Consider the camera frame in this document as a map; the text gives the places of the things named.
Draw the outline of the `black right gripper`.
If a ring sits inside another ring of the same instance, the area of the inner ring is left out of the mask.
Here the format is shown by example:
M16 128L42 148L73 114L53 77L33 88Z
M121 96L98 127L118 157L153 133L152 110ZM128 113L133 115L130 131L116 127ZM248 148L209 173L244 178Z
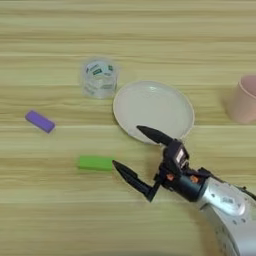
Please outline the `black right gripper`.
M168 146L173 141L171 137L159 130L142 125L138 125L137 129L157 144ZM189 202L197 202L207 179L211 176L210 172L204 168L192 169L187 159L178 163L174 159L164 158L154 177L154 185L149 186L127 166L115 160L112 163L123 179L142 193L149 202L153 200L160 186L171 192L176 192Z

